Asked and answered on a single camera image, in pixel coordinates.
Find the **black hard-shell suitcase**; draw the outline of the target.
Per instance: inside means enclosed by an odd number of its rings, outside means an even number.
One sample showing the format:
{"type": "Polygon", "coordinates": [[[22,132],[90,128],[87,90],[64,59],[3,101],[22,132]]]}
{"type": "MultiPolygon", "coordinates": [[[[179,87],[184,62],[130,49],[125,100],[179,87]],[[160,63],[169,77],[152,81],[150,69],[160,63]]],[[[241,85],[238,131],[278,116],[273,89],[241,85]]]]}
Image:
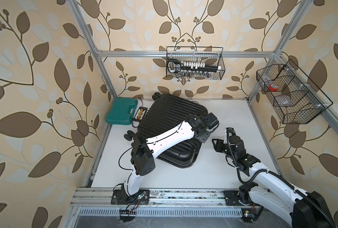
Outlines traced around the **black hard-shell suitcase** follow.
{"type": "MultiPolygon", "coordinates": [[[[207,108],[198,102],[158,92],[152,97],[154,103],[141,120],[137,132],[128,131],[125,138],[152,138],[179,125],[188,115],[208,114],[207,108]]],[[[196,161],[201,145],[200,141],[192,138],[172,146],[158,158],[181,169],[189,168],[196,161]]]]}

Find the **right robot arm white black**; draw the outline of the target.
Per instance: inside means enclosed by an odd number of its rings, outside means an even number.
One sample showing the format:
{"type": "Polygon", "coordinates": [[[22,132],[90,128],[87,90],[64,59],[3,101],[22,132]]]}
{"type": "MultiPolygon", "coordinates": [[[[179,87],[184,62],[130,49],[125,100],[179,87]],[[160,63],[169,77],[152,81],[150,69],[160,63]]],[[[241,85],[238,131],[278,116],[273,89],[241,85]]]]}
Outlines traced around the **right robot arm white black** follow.
{"type": "Polygon", "coordinates": [[[241,182],[238,192],[241,204],[258,204],[293,228],[336,227],[327,203],[319,193],[295,186],[248,154],[243,140],[233,128],[226,129],[223,140],[212,139],[212,144],[216,152],[232,160],[241,182]]]}

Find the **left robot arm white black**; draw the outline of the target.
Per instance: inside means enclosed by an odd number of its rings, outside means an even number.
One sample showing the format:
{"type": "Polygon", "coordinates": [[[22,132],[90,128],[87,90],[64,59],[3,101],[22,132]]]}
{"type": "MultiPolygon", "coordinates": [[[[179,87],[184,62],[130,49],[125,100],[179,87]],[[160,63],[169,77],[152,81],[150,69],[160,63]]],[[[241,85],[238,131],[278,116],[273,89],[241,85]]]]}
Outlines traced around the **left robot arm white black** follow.
{"type": "Polygon", "coordinates": [[[124,183],[126,195],[138,193],[145,175],[155,169],[155,159],[167,149],[192,138],[205,143],[211,133],[219,127],[219,121],[213,113],[206,116],[188,115],[172,129],[152,138],[144,139],[138,131],[131,148],[131,174],[124,183]]]}

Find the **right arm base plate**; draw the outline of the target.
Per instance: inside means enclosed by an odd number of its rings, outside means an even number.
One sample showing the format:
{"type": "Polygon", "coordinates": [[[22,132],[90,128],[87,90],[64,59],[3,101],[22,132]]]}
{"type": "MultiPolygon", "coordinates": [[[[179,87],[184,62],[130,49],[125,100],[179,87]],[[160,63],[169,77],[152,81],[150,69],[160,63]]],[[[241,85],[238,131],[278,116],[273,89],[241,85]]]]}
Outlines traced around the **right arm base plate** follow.
{"type": "Polygon", "coordinates": [[[240,202],[240,198],[238,196],[238,190],[225,190],[223,191],[224,194],[224,198],[225,198],[225,202],[226,202],[226,206],[239,206],[239,207],[260,207],[259,204],[249,204],[249,205],[243,205],[240,202]]]}

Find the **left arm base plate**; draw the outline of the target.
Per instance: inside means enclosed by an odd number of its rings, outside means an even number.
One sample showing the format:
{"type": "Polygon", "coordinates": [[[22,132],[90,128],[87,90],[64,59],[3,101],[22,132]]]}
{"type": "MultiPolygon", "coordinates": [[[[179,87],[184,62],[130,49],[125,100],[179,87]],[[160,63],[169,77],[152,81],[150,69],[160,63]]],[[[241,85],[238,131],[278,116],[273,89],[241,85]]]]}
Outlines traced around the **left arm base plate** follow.
{"type": "Polygon", "coordinates": [[[124,189],[113,191],[112,205],[129,205],[140,202],[140,205],[148,205],[150,200],[150,190],[139,190],[134,195],[128,195],[124,189]]]}

